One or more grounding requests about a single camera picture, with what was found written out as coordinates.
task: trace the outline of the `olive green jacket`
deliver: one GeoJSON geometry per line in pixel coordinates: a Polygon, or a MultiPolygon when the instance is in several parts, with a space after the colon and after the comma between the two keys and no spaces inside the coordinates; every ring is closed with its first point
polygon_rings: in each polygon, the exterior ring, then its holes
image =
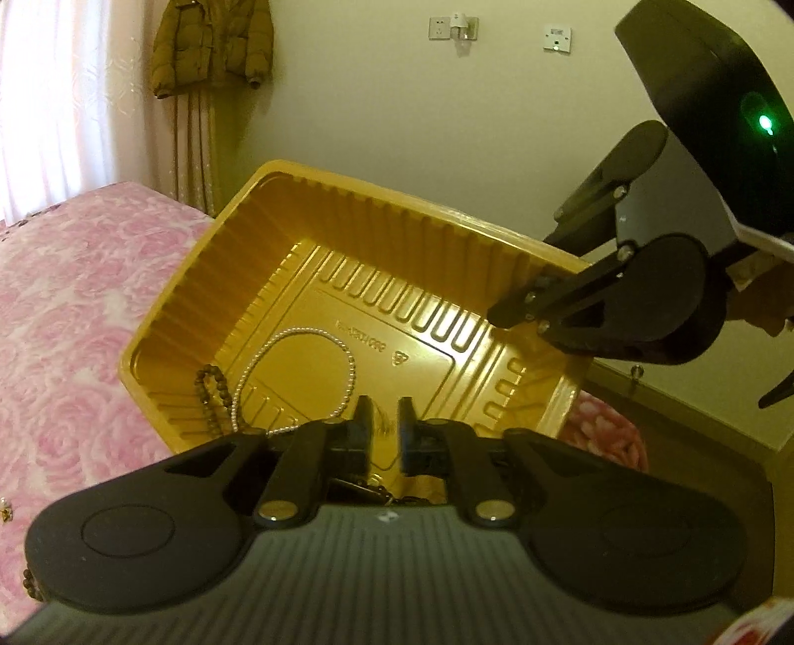
{"type": "Polygon", "coordinates": [[[273,60],[268,0],[169,0],[154,40],[152,91],[157,98],[229,77],[259,87],[273,60]]]}

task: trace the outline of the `green led light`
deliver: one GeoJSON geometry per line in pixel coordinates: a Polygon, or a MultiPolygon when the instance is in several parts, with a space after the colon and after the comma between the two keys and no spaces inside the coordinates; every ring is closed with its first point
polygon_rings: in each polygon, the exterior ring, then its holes
{"type": "Polygon", "coordinates": [[[771,136],[772,134],[774,134],[774,132],[772,131],[772,119],[771,119],[771,118],[769,118],[768,116],[766,116],[766,114],[762,114],[762,115],[761,115],[761,116],[758,118],[758,124],[759,124],[759,125],[760,125],[760,126],[761,126],[761,127],[764,129],[764,130],[766,130],[767,134],[769,134],[770,136],[771,136]]]}

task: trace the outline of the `wall switch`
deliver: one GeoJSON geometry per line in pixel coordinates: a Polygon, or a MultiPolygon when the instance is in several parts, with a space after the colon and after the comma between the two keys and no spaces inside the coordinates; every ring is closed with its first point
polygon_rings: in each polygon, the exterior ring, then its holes
{"type": "Polygon", "coordinates": [[[449,35],[449,16],[430,19],[430,32],[428,38],[432,41],[448,41],[449,35]]]}
{"type": "Polygon", "coordinates": [[[543,48],[553,52],[571,52],[571,28],[566,25],[546,25],[543,48]]]}

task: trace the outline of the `white curtain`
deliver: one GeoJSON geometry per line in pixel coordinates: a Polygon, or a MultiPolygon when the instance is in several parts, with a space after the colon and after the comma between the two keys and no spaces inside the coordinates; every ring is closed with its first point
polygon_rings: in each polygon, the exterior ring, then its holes
{"type": "Polygon", "coordinates": [[[127,180],[214,213],[211,98],[148,90],[166,2],[0,0],[0,222],[127,180]]]}

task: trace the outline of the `bed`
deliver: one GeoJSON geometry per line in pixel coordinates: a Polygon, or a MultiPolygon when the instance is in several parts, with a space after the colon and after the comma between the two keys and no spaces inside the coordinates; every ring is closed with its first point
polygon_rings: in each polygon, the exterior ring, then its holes
{"type": "MultiPolygon", "coordinates": [[[[169,453],[117,377],[132,332],[210,219],[118,183],[0,228],[0,634],[35,611],[22,587],[33,518],[169,453]]],[[[637,429],[582,392],[562,438],[647,469],[637,429]]]]}

